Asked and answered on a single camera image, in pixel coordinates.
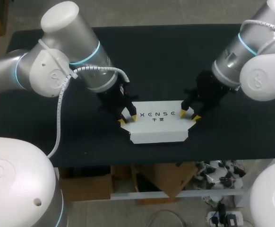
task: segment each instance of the power strip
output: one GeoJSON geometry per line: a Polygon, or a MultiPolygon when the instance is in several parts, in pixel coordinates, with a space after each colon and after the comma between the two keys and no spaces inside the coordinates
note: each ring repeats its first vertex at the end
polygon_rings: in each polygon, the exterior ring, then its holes
{"type": "MultiPolygon", "coordinates": [[[[234,214],[236,216],[236,220],[237,220],[237,226],[239,227],[243,227],[243,217],[242,217],[242,213],[239,211],[226,211],[226,214],[234,214]]],[[[206,217],[206,223],[208,223],[210,226],[215,227],[215,224],[212,223],[212,217],[216,216],[218,218],[219,221],[219,214],[218,212],[209,212],[207,217],[206,217]]],[[[224,225],[222,223],[218,223],[218,227],[224,227],[224,225]]]]}

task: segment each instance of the xense logo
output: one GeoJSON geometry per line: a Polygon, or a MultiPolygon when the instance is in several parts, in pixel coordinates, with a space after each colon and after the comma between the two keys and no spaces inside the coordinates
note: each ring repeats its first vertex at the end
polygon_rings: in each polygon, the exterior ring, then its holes
{"type": "Polygon", "coordinates": [[[172,112],[170,112],[170,113],[168,113],[168,112],[150,112],[150,113],[139,113],[140,114],[140,117],[145,117],[145,114],[146,114],[146,116],[148,115],[149,117],[153,117],[153,116],[168,116],[168,115],[175,115],[175,112],[174,111],[172,111],[172,112]]]}

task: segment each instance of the black tablecloth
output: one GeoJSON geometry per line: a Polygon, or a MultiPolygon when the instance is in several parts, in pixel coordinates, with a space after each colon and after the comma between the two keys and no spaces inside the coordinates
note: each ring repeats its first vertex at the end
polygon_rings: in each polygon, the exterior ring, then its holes
{"type": "MultiPolygon", "coordinates": [[[[212,62],[239,25],[101,27],[95,33],[113,64],[127,72],[140,101],[182,100],[184,88],[212,62]]],[[[14,33],[8,51],[31,49],[39,30],[14,33]]],[[[134,145],[78,80],[71,82],[62,108],[62,140],[54,166],[275,158],[275,100],[256,102],[242,91],[228,94],[189,132],[184,143],[134,145]]],[[[45,153],[56,136],[56,98],[33,92],[0,95],[0,137],[31,142],[45,153]]]]}

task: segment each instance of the white robotic arm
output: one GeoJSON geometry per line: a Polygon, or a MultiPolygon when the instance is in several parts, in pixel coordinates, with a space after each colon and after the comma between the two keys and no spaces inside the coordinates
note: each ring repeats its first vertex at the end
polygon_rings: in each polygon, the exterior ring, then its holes
{"type": "Polygon", "coordinates": [[[213,62],[211,70],[201,72],[197,87],[182,102],[182,115],[195,101],[203,108],[192,119],[215,108],[229,92],[240,87],[252,99],[275,99],[275,0],[268,0],[241,25],[240,32],[213,62]]]}

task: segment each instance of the white cable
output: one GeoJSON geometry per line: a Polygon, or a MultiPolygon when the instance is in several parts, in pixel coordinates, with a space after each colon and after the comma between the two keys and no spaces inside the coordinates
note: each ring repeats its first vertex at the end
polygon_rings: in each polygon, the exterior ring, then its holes
{"type": "MultiPolygon", "coordinates": [[[[84,67],[80,67],[80,68],[77,68],[77,69],[73,70],[73,72],[77,74],[78,72],[84,71],[84,70],[116,71],[116,72],[119,72],[123,76],[125,82],[129,83],[129,78],[127,77],[126,73],[123,70],[120,70],[120,69],[115,68],[115,67],[84,66],[84,67]]],[[[52,151],[47,156],[48,158],[51,158],[56,153],[56,151],[59,147],[59,144],[60,144],[62,100],[63,100],[64,92],[67,89],[71,78],[72,78],[71,75],[67,76],[67,78],[65,79],[65,81],[63,82],[62,87],[61,87],[61,91],[60,91],[59,99],[58,99],[58,107],[57,107],[57,137],[56,137],[56,143],[55,143],[54,148],[52,149],[52,151]]]]}
{"type": "Polygon", "coordinates": [[[64,80],[63,84],[62,84],[62,87],[61,87],[61,91],[60,91],[59,99],[58,99],[58,107],[57,107],[57,138],[56,138],[56,144],[54,145],[54,148],[52,149],[52,151],[47,156],[48,158],[51,158],[54,155],[54,153],[56,153],[56,151],[59,147],[59,144],[60,144],[62,100],[63,100],[64,92],[67,89],[71,78],[72,78],[72,76],[67,76],[66,79],[64,80]]]}
{"type": "Polygon", "coordinates": [[[178,215],[176,214],[175,212],[171,211],[171,210],[159,210],[157,212],[155,212],[154,214],[151,215],[146,227],[150,227],[153,223],[153,221],[158,217],[158,215],[162,212],[168,212],[170,214],[173,214],[174,216],[176,216],[178,218],[178,220],[180,221],[180,224],[181,224],[181,227],[185,227],[185,222],[184,220],[178,215]]]}
{"type": "Polygon", "coordinates": [[[252,24],[252,25],[259,25],[259,26],[263,26],[263,27],[268,27],[270,28],[271,30],[275,31],[275,25],[272,25],[270,23],[267,23],[267,22],[263,22],[263,21],[260,21],[260,20],[245,20],[242,25],[241,25],[241,30],[243,29],[243,27],[245,25],[249,25],[249,24],[252,24]]]}
{"type": "Polygon", "coordinates": [[[275,43],[275,38],[269,40],[267,43],[265,43],[260,47],[260,49],[257,51],[257,55],[260,55],[266,48],[270,47],[274,43],[275,43]]]}
{"type": "Polygon", "coordinates": [[[115,72],[120,73],[123,76],[125,82],[129,83],[129,78],[126,75],[126,73],[123,70],[120,70],[120,69],[115,68],[115,67],[83,66],[83,67],[80,67],[80,68],[77,68],[77,69],[73,70],[73,72],[78,73],[78,72],[84,71],[84,70],[115,71],[115,72]]]}

